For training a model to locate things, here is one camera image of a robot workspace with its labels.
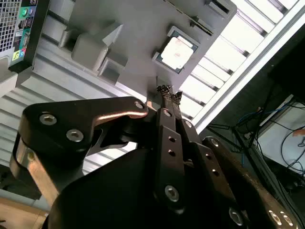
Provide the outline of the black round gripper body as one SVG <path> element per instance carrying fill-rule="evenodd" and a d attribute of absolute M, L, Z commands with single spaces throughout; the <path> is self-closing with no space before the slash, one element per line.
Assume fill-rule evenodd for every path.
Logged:
<path fill-rule="evenodd" d="M 49 229 L 245 229 L 241 213 L 219 168 L 209 168 L 210 149 L 189 143 L 192 165 L 184 166 L 178 202 L 165 186 L 156 197 L 155 157 L 134 150 L 68 185 L 51 207 Z"/>

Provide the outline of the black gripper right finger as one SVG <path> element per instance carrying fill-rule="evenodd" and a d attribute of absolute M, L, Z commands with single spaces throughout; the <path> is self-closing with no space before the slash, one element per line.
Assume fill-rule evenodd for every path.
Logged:
<path fill-rule="evenodd" d="M 179 229 L 302 229 L 304 222 L 286 209 L 215 138 L 200 139 L 192 124 L 180 119 L 186 158 L 186 211 Z"/>

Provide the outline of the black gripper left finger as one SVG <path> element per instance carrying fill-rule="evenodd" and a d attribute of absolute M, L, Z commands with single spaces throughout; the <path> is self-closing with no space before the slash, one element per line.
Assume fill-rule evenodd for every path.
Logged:
<path fill-rule="evenodd" d="M 32 104 L 21 115 L 10 169 L 37 188 L 52 207 L 74 181 L 134 151 L 155 157 L 156 197 L 165 186 L 178 202 L 183 185 L 183 141 L 177 128 L 182 93 L 157 88 L 154 110 L 135 97 Z"/>

